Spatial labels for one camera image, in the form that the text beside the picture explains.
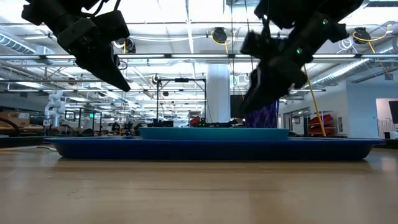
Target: purple object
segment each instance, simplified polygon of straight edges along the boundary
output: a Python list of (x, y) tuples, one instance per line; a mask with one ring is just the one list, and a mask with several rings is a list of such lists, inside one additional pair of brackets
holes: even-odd
[(277, 128), (279, 100), (250, 114), (245, 115), (247, 128)]

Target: wooden table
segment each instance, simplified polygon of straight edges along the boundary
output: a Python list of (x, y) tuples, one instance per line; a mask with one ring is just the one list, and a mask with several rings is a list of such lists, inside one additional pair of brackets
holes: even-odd
[(361, 162), (73, 161), (0, 152), (8, 223), (397, 223), (398, 151)]

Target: pillar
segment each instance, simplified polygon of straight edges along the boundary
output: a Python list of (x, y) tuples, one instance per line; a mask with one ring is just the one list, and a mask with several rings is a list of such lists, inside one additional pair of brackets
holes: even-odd
[(210, 64), (206, 78), (207, 123), (226, 123), (231, 119), (229, 66), (228, 64)]

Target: blue tray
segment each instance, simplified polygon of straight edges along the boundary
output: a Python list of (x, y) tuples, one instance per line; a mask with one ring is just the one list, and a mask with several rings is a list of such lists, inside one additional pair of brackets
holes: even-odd
[(84, 159), (268, 160), (363, 159), (380, 139), (288, 138), (285, 141), (171, 141), (50, 138), (59, 154)]
[(199, 141), (286, 140), (288, 129), (277, 128), (140, 128), (143, 139)]

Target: workbench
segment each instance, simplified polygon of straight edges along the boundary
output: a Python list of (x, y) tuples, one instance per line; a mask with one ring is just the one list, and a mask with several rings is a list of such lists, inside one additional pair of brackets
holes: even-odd
[(357, 162), (96, 161), (0, 151), (1, 223), (396, 223), (398, 151)]

